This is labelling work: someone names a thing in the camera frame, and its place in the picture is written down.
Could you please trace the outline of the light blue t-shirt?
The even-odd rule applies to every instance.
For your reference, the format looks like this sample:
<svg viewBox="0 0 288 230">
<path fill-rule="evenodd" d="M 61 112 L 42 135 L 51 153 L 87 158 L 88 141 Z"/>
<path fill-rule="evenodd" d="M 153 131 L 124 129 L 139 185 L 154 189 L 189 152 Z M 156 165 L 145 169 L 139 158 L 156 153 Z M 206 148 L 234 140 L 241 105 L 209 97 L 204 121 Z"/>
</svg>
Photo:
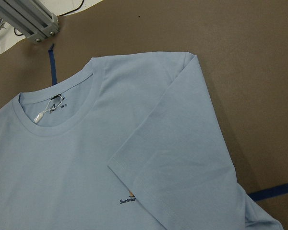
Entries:
<svg viewBox="0 0 288 230">
<path fill-rule="evenodd" d="M 0 230 L 280 229 L 237 182 L 194 54 L 94 57 L 0 109 Z"/>
</svg>

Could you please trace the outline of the white hang tag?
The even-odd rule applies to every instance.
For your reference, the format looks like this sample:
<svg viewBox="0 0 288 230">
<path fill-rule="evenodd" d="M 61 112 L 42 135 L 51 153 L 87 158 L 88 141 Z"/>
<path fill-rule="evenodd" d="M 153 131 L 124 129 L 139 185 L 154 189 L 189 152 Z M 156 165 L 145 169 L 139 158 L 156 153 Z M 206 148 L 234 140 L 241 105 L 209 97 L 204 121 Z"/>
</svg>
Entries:
<svg viewBox="0 0 288 230">
<path fill-rule="evenodd" d="M 52 106 L 51 106 L 50 103 L 51 103 L 54 99 L 57 99 L 57 98 L 60 99 L 59 103 L 58 103 L 57 105 L 52 105 Z M 34 123 L 35 123 L 35 124 L 39 123 L 40 120 L 43 118 L 43 116 L 44 116 L 45 113 L 48 113 L 48 112 L 50 113 L 51 111 L 56 110 L 58 107 L 60 107 L 60 105 L 62 104 L 62 102 L 63 102 L 63 97 L 62 97 L 61 94 L 52 97 L 52 98 L 48 101 L 46 108 L 45 108 L 42 112 L 38 113 L 38 115 L 34 118 Z"/>
</svg>

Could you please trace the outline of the aluminium frame post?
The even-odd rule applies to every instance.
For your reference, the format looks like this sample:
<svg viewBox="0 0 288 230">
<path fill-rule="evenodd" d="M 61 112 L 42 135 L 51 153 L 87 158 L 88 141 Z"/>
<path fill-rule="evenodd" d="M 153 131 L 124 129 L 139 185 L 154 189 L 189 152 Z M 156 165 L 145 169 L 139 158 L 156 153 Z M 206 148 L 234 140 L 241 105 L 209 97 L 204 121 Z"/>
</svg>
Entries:
<svg viewBox="0 0 288 230">
<path fill-rule="evenodd" d="M 0 17 L 34 44 L 60 32 L 58 17 L 39 0 L 0 0 Z"/>
</svg>

